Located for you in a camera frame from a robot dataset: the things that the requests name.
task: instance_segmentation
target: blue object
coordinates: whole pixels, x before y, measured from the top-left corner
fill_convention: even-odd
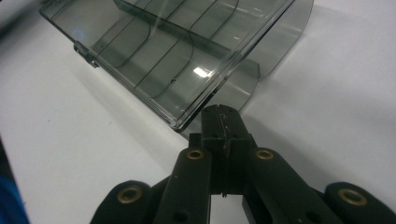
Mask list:
[[[0,176],[0,224],[28,224],[17,186]]]

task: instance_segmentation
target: brass ring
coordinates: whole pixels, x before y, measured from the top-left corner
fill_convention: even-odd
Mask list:
[[[204,152],[199,149],[193,149],[187,153],[187,157],[192,160],[200,160],[204,157]]]
[[[256,156],[262,160],[271,160],[274,157],[274,154],[268,150],[259,150],[256,151]]]
[[[129,186],[120,191],[118,199],[120,203],[134,203],[142,197],[142,188],[137,185]]]
[[[338,195],[347,203],[356,206],[364,206],[367,204],[367,199],[359,192],[353,189],[339,189]]]

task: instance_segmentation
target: black plastic linkage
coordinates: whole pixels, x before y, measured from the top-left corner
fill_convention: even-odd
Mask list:
[[[202,111],[172,174],[152,188],[128,181],[100,204],[93,224],[207,224],[210,195],[243,195],[250,224],[396,224],[395,214],[366,190],[335,183],[311,189],[275,151],[257,147],[239,113],[225,105]]]

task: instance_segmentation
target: plastic container lid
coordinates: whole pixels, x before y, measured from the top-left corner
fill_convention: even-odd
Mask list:
[[[182,130],[292,2],[54,0],[40,12]]]

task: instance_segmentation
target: white surface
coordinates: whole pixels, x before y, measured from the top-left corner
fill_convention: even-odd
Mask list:
[[[351,182],[394,211],[395,22],[395,1],[316,0],[242,111],[312,187]],[[88,223],[114,186],[155,184],[187,146],[37,13],[0,37],[0,134],[32,223]],[[239,198],[225,202],[211,223],[247,223]]]

